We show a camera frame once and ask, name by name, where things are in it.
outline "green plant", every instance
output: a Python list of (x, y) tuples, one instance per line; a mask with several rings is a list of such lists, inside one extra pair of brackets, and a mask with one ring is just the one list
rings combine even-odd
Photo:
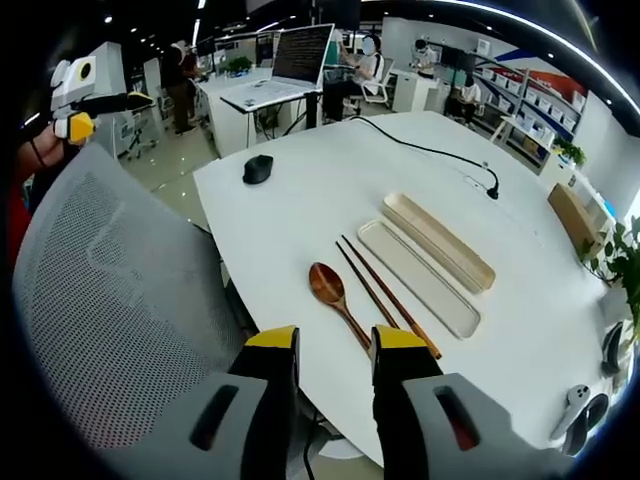
[(562, 154), (576, 162), (576, 165), (581, 167), (587, 161), (587, 157), (580, 147), (576, 147), (573, 143), (565, 140), (562, 137), (556, 137), (553, 142), (558, 148), (562, 150)]
[(613, 240), (604, 246), (605, 258), (588, 260), (593, 244), (585, 243), (580, 258), (583, 264), (608, 285), (620, 282), (627, 292), (628, 303), (633, 315), (635, 338), (640, 338), (640, 218), (631, 219), (631, 232), (621, 223), (616, 225)]
[(251, 60), (247, 57), (234, 58), (227, 65), (227, 71), (231, 73), (240, 73), (251, 70)]

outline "laptop screen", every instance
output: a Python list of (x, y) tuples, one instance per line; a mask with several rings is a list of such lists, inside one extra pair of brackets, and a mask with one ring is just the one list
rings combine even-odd
[(332, 32), (333, 25), (282, 32), (273, 76), (316, 84)]

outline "computer mouse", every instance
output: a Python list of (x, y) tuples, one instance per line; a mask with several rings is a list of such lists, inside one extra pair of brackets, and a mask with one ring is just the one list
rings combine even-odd
[(258, 185), (271, 176), (273, 157), (258, 155), (247, 160), (244, 164), (244, 176), (242, 180), (248, 185)]

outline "wooden chopsticks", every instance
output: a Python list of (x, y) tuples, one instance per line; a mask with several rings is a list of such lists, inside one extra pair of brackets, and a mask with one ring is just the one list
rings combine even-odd
[[(382, 289), (382, 291), (385, 293), (385, 295), (389, 298), (391, 303), (393, 303), (393, 306), (398, 309), (398, 311), (400, 312), (400, 315), (402, 315), (402, 317), (405, 319), (405, 321), (409, 324), (409, 326), (411, 327), (411, 330), (413, 331), (413, 333), (415, 333), (418, 337), (420, 337), (422, 340), (424, 340), (424, 342), (427, 344), (427, 347), (429, 348), (429, 351), (434, 356), (434, 358), (436, 360), (439, 360), (440, 358), (442, 358), (442, 353), (440, 353), (440, 350), (438, 350), (438, 347), (435, 346), (435, 344), (427, 336), (427, 334), (424, 332), (424, 330), (422, 330), (420, 325), (418, 325), (418, 323), (413, 319), (413, 317), (407, 311), (407, 309), (404, 308), (404, 306), (400, 303), (400, 301), (393, 294), (393, 292), (389, 289), (389, 287), (387, 287), (387, 285), (378, 276), (378, 274), (375, 272), (375, 270), (373, 270), (371, 265), (369, 265), (369, 262), (367, 262), (364, 259), (364, 257), (360, 254), (360, 252), (358, 252), (358, 250), (356, 250), (356, 248), (351, 244), (351, 242), (349, 241), (349, 239), (347, 237), (342, 235), (342, 239), (345, 242), (347, 242), (347, 245), (349, 245), (349, 248), (353, 251), (355, 256), (358, 257), (358, 260), (360, 260), (360, 262), (362, 262), (362, 264), (364, 265), (364, 268), (367, 269), (367, 271), (373, 277), (373, 279), (376, 281), (378, 286)], [(340, 246), (340, 244), (338, 244), (338, 242), (336, 242), (336, 245), (338, 245), (338, 248), (340, 249), (340, 251), (342, 252), (344, 257), (347, 259), (347, 262), (349, 263), (349, 265), (351, 266), (351, 268), (355, 272), (356, 276), (358, 277), (358, 279), (360, 280), (360, 282), (364, 286), (365, 290), (367, 291), (367, 293), (369, 294), (369, 296), (371, 297), (373, 302), (376, 304), (378, 309), (380, 309), (380, 312), (382, 312), (382, 315), (387, 320), (389, 325), (391, 325), (393, 328), (398, 328), (399, 329), (400, 327), (398, 326), (396, 321), (393, 319), (393, 317), (391, 317), (391, 314), (389, 313), (389, 310), (387, 310), (386, 307), (382, 304), (382, 302), (380, 301), (380, 299), (378, 298), (376, 293), (373, 291), (371, 286), (367, 283), (365, 278), (358, 271), (357, 267), (354, 265), (354, 263), (351, 261), (351, 259), (347, 256), (346, 252), (342, 249), (342, 247)]]

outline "laptop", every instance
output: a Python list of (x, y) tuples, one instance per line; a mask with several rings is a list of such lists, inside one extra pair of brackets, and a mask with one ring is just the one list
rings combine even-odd
[(280, 34), (270, 80), (225, 91), (220, 98), (243, 113), (322, 91), (322, 67), (333, 25), (295, 28)]

